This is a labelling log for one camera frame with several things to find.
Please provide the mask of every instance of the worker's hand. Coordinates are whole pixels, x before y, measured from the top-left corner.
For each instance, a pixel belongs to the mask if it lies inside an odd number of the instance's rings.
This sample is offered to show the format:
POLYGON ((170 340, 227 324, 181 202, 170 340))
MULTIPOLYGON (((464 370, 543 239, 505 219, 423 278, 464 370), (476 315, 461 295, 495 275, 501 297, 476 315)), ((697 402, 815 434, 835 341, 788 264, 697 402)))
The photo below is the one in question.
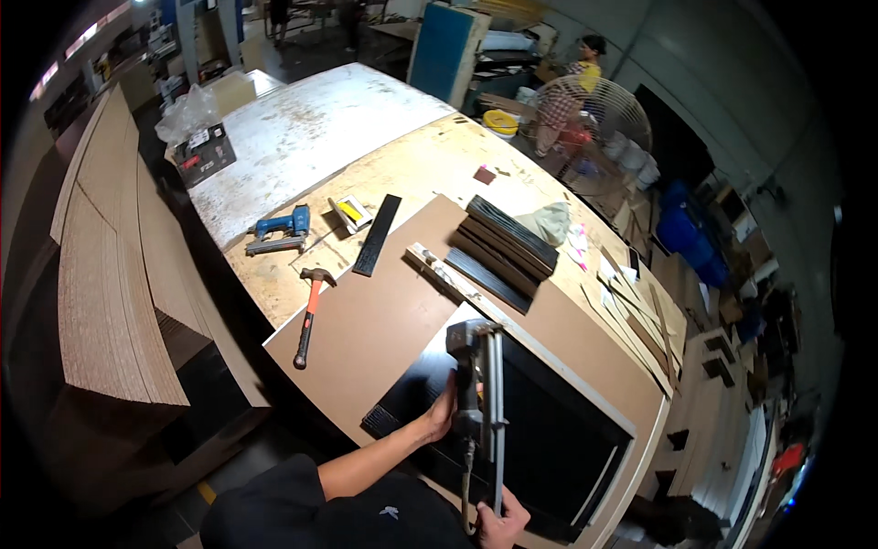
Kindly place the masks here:
POLYGON ((423 443, 429 444, 440 440, 451 428, 451 418, 457 410, 457 385, 455 384, 456 372, 451 370, 445 381, 445 390, 433 402, 433 406, 427 413, 421 416, 423 422, 423 443))
POLYGON ((512 549, 518 536, 530 520, 530 513, 518 499, 503 487, 503 516, 497 518, 485 502, 476 506, 479 511, 479 546, 482 549, 512 549))

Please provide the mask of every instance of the yellow shirt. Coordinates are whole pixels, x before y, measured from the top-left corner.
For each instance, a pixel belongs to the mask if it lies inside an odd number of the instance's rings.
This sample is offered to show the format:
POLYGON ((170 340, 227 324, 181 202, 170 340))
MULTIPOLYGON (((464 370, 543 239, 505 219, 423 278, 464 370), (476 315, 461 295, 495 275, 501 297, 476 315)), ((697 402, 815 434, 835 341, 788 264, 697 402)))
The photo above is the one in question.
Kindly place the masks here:
POLYGON ((579 73, 579 85, 583 90, 591 93, 597 85, 594 79, 601 76, 601 67, 588 61, 580 61, 579 65, 582 67, 582 72, 579 73))

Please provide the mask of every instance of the claw hammer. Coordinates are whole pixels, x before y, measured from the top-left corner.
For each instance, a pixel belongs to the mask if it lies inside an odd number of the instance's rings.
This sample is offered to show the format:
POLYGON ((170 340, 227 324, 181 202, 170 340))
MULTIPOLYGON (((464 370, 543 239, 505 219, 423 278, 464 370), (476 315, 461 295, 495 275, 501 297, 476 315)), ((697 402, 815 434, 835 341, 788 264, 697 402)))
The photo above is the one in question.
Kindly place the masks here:
POLYGON ((317 299, 320 297, 320 286, 324 282, 335 288, 335 278, 326 269, 302 269, 299 278, 311 279, 311 295, 308 296, 308 307, 305 309, 305 322, 302 323, 302 335, 299 338, 299 351, 292 360, 296 370, 305 370, 305 357, 308 354, 308 341, 311 339, 311 327, 314 324, 314 312, 317 311, 317 299))

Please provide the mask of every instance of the orange hammer handle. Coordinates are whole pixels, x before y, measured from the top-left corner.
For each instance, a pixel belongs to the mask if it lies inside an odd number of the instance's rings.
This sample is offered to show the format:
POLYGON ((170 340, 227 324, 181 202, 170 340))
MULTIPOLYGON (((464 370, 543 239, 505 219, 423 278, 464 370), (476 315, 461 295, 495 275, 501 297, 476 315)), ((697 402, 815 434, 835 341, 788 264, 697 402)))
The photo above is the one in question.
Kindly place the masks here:
POLYGON ((307 366, 308 343, 311 341, 311 327, 314 325, 314 313, 317 311, 317 299, 320 297, 321 280, 311 283, 311 294, 308 296, 308 307, 305 309, 305 321, 302 323, 302 335, 299 337, 299 351, 292 360, 296 370, 305 370, 307 366))

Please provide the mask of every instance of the blue machine panel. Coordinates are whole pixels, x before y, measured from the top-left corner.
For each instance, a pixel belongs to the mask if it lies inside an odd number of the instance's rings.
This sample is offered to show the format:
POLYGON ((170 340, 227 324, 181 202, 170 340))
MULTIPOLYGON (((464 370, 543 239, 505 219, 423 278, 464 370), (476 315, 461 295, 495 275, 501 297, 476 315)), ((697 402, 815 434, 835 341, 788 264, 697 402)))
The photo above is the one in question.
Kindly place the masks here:
POLYGON ((472 16, 427 4, 409 83, 442 101, 451 99, 454 78, 470 36, 472 16))

